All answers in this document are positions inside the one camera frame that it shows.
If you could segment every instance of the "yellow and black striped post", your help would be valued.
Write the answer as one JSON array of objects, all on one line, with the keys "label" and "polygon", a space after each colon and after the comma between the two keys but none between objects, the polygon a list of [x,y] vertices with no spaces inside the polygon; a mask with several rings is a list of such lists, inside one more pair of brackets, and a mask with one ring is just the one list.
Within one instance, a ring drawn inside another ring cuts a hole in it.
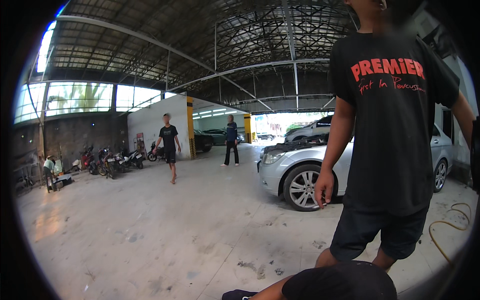
[{"label": "yellow and black striped post", "polygon": [[243,115],[243,121],[245,122],[245,142],[252,143],[252,127],[250,124],[250,114]]},{"label": "yellow and black striped post", "polygon": [[190,158],[197,158],[197,149],[195,146],[195,132],[193,131],[193,98],[187,96],[187,123],[188,123],[188,142],[190,144]]}]

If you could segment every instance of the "yellow hose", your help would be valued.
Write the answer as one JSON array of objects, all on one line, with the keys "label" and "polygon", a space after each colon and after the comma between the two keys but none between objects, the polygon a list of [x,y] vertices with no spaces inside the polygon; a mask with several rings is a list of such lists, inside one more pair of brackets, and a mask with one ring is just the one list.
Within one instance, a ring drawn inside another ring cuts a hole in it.
[{"label": "yellow hose", "polygon": [[[468,206],[468,209],[470,211],[470,217],[467,216],[467,214],[465,214],[464,212],[462,212],[461,210],[459,209],[455,209],[453,208],[455,205],[466,205]],[[433,235],[432,235],[432,225],[435,224],[435,223],[445,223],[445,224],[448,224],[450,226],[452,226],[453,228],[455,229],[458,229],[458,230],[467,230],[469,224],[470,224],[470,218],[471,218],[471,215],[472,215],[472,209],[470,208],[470,205],[466,204],[466,203],[455,203],[453,204],[449,210],[447,210],[446,212],[449,212],[451,210],[454,210],[454,211],[458,211],[458,212],[461,212],[461,214],[463,214],[466,218],[467,218],[467,226],[465,226],[465,228],[462,228],[462,227],[459,227],[457,225],[454,225],[450,222],[447,222],[447,221],[435,221],[433,223],[430,224],[430,226],[428,227],[428,233],[430,233],[430,237],[432,238],[432,241],[433,243],[435,244],[435,246],[437,246],[438,250],[440,251],[440,253],[444,256],[444,258],[448,261],[448,263],[453,266],[453,262],[448,258],[448,256],[445,254],[445,252],[442,250],[442,248],[438,245],[437,241],[435,240],[435,238],[433,238]]]}]

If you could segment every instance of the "concrete floor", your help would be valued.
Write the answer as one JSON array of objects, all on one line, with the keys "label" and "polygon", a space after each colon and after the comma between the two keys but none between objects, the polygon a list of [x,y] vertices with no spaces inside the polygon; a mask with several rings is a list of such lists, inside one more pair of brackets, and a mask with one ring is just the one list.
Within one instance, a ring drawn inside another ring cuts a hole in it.
[{"label": "concrete floor", "polygon": [[[80,174],[59,192],[35,189],[20,197],[28,240],[58,294],[72,300],[212,300],[236,288],[258,291],[313,267],[332,240],[342,205],[294,211],[261,189],[254,162],[260,147],[241,144],[239,167],[220,167],[224,151],[216,146],[197,160],[178,162],[175,185],[168,166],[155,162],[117,180]],[[422,243],[389,272],[398,292],[446,265],[428,225],[444,219],[465,226],[460,213],[446,211],[465,202],[474,212],[476,199],[454,180],[433,196]],[[471,224],[466,231],[434,228],[452,257]],[[379,244],[377,237],[358,259],[371,261]]]}]

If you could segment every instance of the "silver sedan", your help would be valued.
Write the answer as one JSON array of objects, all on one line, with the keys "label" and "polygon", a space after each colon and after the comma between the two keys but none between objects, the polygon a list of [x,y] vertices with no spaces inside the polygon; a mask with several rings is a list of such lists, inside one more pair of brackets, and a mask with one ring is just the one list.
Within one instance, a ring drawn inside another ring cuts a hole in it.
[{"label": "silver sedan", "polygon": [[[353,140],[333,167],[335,177],[334,196],[342,196],[347,188],[348,171],[353,150]],[[439,192],[445,183],[453,163],[452,141],[437,125],[433,128],[430,142],[434,172],[434,191]],[[262,187],[270,194],[283,194],[286,201],[299,211],[314,211],[319,208],[314,200],[314,185],[320,174],[326,145],[284,151],[272,150],[260,153],[257,164]]]}]

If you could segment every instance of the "hand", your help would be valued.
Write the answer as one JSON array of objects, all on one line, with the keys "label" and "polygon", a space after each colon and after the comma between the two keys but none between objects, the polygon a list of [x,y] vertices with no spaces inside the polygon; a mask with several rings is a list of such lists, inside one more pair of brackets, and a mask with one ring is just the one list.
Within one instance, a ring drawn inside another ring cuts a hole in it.
[{"label": "hand", "polygon": [[324,169],[320,171],[320,175],[318,175],[317,182],[315,183],[315,201],[320,206],[321,209],[324,208],[324,204],[322,203],[322,198],[324,197],[322,193],[325,191],[325,202],[330,203],[332,199],[332,190],[334,185],[334,177],[332,170]]}]

